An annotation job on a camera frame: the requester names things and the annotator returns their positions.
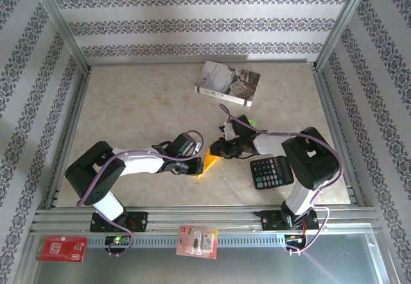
book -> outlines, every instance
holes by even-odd
[[[251,106],[260,74],[207,61],[194,90],[216,98]]]

metal frame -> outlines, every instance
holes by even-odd
[[[89,66],[85,57],[77,45],[67,22],[63,18],[57,4],[54,0],[41,0],[49,12],[50,16],[56,23],[59,32],[62,34],[67,45],[70,47],[76,61],[87,70]],[[338,126],[337,116],[331,106],[331,98],[327,92],[324,78],[320,70],[326,63],[335,44],[347,26],[358,2],[360,0],[347,0],[337,21],[329,34],[319,57],[316,60],[313,76],[320,100],[326,115],[327,123],[333,137],[334,145],[342,156],[347,171],[345,179],[349,183],[347,189],[350,197],[354,199],[351,205],[334,205],[329,206],[331,218],[327,223],[323,234],[364,234],[368,243],[368,248],[378,273],[380,283],[399,283],[398,276],[395,272],[390,254],[383,244],[380,233],[380,225],[376,217],[374,208],[362,207],[364,205],[362,196],[356,179],[354,177],[353,167],[344,138]],[[52,208],[53,201],[56,199],[58,189],[61,185],[64,175],[64,169],[67,164],[69,150],[74,138],[74,132],[80,117],[82,103],[85,98],[89,76],[83,79],[80,93],[73,104],[73,118],[67,122],[67,139],[62,146],[62,160],[58,164],[57,173],[53,180],[50,195],[47,199],[46,210],[38,210],[35,214],[31,230],[24,246],[24,252],[16,275],[15,283],[33,283],[37,271],[38,262],[35,260],[38,246],[43,236],[46,235],[81,235],[89,237],[89,246],[103,247],[101,240],[107,235],[115,233],[91,233],[89,231],[93,209],[91,208]],[[136,238],[145,238],[150,240],[160,240],[174,238],[178,233],[178,228],[182,224],[209,226],[218,228],[219,235],[223,238],[232,238],[241,236],[244,238],[258,237],[266,238],[268,236],[282,236],[283,234],[300,233],[300,231],[263,231],[261,228],[260,218],[254,216],[253,212],[261,210],[279,210],[279,206],[166,206],[158,208],[128,208],[129,211],[148,212],[148,225],[145,233],[135,233]],[[325,217],[325,212],[318,210],[319,222]],[[315,234],[315,231],[308,231],[308,235]],[[279,246],[279,242],[272,242],[266,246]],[[141,247],[141,244],[135,244],[134,247]]]
[[[54,201],[57,199],[58,189],[63,181],[64,171],[67,167],[67,161],[69,160],[69,151],[71,149],[71,145],[73,144],[78,120],[80,119],[80,113],[82,111],[85,94],[89,85],[91,71],[92,70],[89,70],[81,77],[78,96],[73,98],[73,102],[70,104],[70,112],[72,113],[67,115],[67,138],[62,142],[62,158],[57,164],[56,174],[54,175],[55,177],[51,180],[50,191],[48,197],[46,197],[44,209],[51,209]]]
[[[368,243],[370,255],[380,283],[397,283],[395,271],[392,273],[392,263],[386,259],[381,241],[376,237],[380,225],[374,208],[354,207],[350,205],[329,206],[331,218],[324,230],[325,235],[364,234]],[[262,209],[279,210],[279,206],[184,206],[157,208],[129,208],[130,211],[148,212],[148,225],[145,233],[135,233],[137,240],[135,248],[167,248],[172,245],[156,240],[174,240],[182,224],[209,226],[219,229],[222,240],[254,240],[254,245],[237,244],[223,247],[278,247],[284,244],[284,234],[301,233],[300,231],[263,231],[260,218],[253,212]],[[89,246],[104,248],[105,233],[91,233],[91,208],[53,208],[38,210],[35,214],[31,231],[26,243],[21,265],[15,283],[33,283],[38,267],[35,260],[36,249],[41,238],[47,235],[81,235],[89,237]],[[325,212],[318,210],[319,222],[325,217]]]
[[[337,115],[331,104],[331,97],[329,96],[324,77],[322,76],[322,73],[320,71],[317,71],[315,68],[313,68],[313,76],[315,84],[317,85],[317,90],[319,92],[322,109],[324,110],[324,114],[326,115],[327,124],[331,133],[334,147],[336,148],[338,154],[345,164],[344,179],[346,182],[348,182],[347,190],[349,192],[349,195],[351,194],[350,192],[352,192],[352,195],[350,195],[350,197],[352,198],[352,196],[354,196],[355,204],[357,204],[358,206],[364,206],[365,204],[362,198],[360,187],[355,178],[354,168],[351,163],[347,147],[345,145],[344,137],[342,136],[342,132],[338,124]]]
[[[70,49],[71,54],[74,56],[74,59],[77,61],[77,64],[82,68],[82,71],[87,71],[90,69],[90,65],[87,63],[87,60],[83,54],[82,49],[78,45],[71,29],[62,15],[58,5],[55,0],[40,0],[44,8],[47,10],[50,18],[55,23],[55,26],[58,32],[61,34],[64,42]]]
[[[319,71],[324,67],[324,64],[327,62],[328,57],[330,56],[332,50],[336,46],[342,32],[347,27],[348,22],[351,20],[355,9],[360,0],[347,0],[335,20],[333,29],[329,33],[324,45],[315,61],[315,68]]]

calculator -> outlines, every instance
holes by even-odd
[[[286,186],[294,182],[286,157],[268,157],[250,162],[252,180],[257,190]]]

marble floor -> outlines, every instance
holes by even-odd
[[[101,66],[92,69],[67,165],[97,141],[125,150],[148,148],[199,130],[208,147],[227,119],[218,104],[234,115],[245,114],[259,129],[299,132],[314,126],[331,136],[311,73],[305,63],[231,64],[261,74],[252,107],[194,92],[203,64]],[[283,154],[279,139],[278,155]],[[257,191],[249,160],[219,160],[200,178],[171,173],[120,177],[112,192],[124,206],[279,205],[293,185]],[[62,181],[58,207],[74,207],[78,196]],[[324,191],[319,204],[350,203],[344,181]]]

striped wall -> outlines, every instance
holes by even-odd
[[[323,69],[363,196],[411,282],[411,0],[361,0]]]
[[[314,61],[345,1],[56,0],[91,65]]]
[[[39,0],[0,0],[0,42],[0,283],[13,283],[82,72]]]

